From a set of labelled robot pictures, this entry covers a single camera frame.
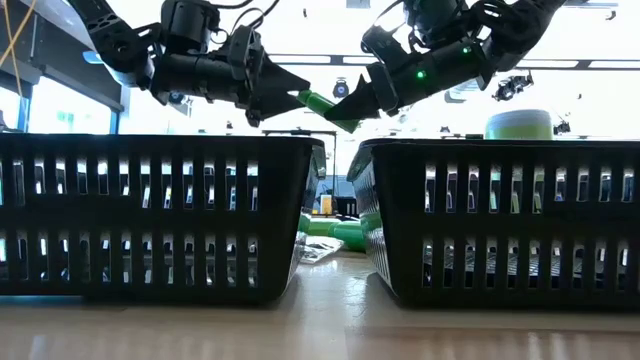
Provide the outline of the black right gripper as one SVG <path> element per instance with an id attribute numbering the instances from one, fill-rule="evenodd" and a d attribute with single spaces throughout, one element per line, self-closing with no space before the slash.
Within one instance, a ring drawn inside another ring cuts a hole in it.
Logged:
<path id="1" fill-rule="evenodd" d="M 372 26 L 363 35 L 362 48 L 377 61 L 367 66 L 370 82 L 360 76 L 353 92 L 324 113 L 329 121 L 395 114 L 440 91 L 475 80 L 484 89 L 494 67 L 479 42 L 468 37 L 425 53 L 406 52 L 392 33 Z"/>

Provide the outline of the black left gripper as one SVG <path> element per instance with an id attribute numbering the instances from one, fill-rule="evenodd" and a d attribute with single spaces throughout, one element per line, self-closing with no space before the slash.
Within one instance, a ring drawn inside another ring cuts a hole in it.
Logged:
<path id="1" fill-rule="evenodd" d="M 261 36 L 248 26 L 236 29 L 230 38 L 209 53 L 171 53 L 156 62 L 150 92 L 162 104 L 170 95 L 202 97 L 209 102 L 226 101 L 247 109 L 249 125 L 304 105 L 292 95 L 268 95 L 254 99 L 263 64 L 263 85 L 278 91 L 303 91 L 310 82 L 274 63 L 265 55 Z"/>

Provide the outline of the black slotted plastic basket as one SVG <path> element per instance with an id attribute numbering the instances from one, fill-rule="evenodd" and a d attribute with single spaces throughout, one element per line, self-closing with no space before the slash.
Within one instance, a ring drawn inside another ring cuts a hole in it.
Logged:
<path id="1" fill-rule="evenodd" d="M 272 302 L 325 173 L 314 138 L 0 134 L 0 295 Z"/>
<path id="2" fill-rule="evenodd" d="M 405 305 L 640 310 L 640 141 L 374 139 L 348 178 Z"/>
<path id="3" fill-rule="evenodd" d="M 335 198 L 336 213 L 340 216 L 358 218 L 357 201 L 354 197 L 337 196 Z"/>

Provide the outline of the linear ceiling light fixture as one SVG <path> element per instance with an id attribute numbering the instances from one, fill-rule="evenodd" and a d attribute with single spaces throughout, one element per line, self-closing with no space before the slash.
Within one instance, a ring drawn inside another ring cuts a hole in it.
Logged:
<path id="1" fill-rule="evenodd" d="M 283 65 L 364 66 L 376 61 L 368 55 L 308 55 L 272 54 L 270 58 Z M 576 71 L 640 71 L 640 60 L 591 60 L 591 59 L 525 59 L 516 69 L 523 70 L 576 70 Z"/>

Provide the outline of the black ceiling device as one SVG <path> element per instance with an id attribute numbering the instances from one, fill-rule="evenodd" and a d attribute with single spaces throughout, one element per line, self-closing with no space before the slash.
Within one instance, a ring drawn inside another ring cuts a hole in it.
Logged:
<path id="1" fill-rule="evenodd" d="M 522 93 L 525 88 L 534 84 L 531 72 L 526 75 L 513 75 L 498 84 L 498 88 L 492 95 L 497 102 L 512 100 L 516 94 Z"/>

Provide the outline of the green paper cup stack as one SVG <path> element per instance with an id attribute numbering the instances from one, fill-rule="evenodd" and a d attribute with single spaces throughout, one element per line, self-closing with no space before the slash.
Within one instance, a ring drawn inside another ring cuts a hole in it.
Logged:
<path id="1" fill-rule="evenodd" d="M 492 115 L 485 126 L 489 140 L 552 140 L 550 114 L 542 109 L 511 110 Z"/>

